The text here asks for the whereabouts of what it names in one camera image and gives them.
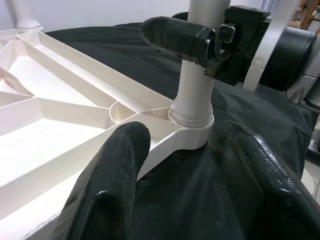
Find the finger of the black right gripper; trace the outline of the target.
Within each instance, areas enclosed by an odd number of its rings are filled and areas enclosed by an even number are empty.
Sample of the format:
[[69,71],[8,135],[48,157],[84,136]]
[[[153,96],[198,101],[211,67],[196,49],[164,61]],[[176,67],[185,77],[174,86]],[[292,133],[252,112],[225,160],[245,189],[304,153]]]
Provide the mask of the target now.
[[186,11],[186,12],[179,12],[179,13],[176,13],[172,16],[173,19],[177,19],[177,20],[181,20],[181,21],[187,21],[188,20],[188,16],[189,16],[189,13]]
[[140,33],[152,47],[202,67],[206,67],[207,62],[216,56],[216,32],[203,25],[159,16],[145,20]]

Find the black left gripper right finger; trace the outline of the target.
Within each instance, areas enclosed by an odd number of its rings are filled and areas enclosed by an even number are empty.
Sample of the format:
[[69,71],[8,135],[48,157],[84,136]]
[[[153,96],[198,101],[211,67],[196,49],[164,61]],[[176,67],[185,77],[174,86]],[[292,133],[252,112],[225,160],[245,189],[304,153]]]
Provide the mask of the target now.
[[260,134],[220,120],[208,146],[245,240],[320,240],[320,205]]

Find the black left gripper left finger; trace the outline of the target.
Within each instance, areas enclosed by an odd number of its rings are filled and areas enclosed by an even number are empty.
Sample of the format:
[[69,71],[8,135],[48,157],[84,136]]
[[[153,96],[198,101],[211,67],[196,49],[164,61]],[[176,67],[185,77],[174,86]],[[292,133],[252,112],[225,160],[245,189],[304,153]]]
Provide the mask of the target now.
[[117,127],[79,175],[49,240],[127,240],[150,146],[143,123]]

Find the white plastic table leg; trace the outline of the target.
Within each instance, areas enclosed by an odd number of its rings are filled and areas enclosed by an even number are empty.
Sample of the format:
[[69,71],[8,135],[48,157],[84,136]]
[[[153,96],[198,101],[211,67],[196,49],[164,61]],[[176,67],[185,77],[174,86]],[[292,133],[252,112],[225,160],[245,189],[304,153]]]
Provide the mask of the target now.
[[16,16],[16,27],[19,32],[41,31],[43,29],[39,21],[34,17],[30,7],[30,0],[11,0]]
[[[231,0],[190,0],[187,20],[218,31]],[[179,125],[201,128],[214,121],[211,103],[215,80],[198,64],[182,61],[178,93],[168,115]]]

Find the white plastic table top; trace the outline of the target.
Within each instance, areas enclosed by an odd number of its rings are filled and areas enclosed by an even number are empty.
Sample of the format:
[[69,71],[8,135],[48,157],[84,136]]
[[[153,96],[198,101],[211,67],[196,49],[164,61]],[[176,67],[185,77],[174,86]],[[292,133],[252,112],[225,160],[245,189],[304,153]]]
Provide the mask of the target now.
[[27,240],[55,224],[77,178],[115,129],[151,135],[138,177],[177,150],[195,150],[200,125],[171,117],[172,100],[35,30],[0,30],[0,240]]

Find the black cloth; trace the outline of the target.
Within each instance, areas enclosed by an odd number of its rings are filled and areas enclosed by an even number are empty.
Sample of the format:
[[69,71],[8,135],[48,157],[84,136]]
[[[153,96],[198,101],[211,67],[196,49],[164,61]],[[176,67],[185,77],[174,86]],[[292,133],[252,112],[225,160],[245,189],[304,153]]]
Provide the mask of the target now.
[[[174,99],[182,61],[148,45],[140,23],[50,31],[48,35]],[[211,96],[216,121],[230,120],[260,134],[301,176],[318,115],[261,86],[217,81]],[[129,240],[245,240],[224,178],[208,146],[171,154],[136,184]]]

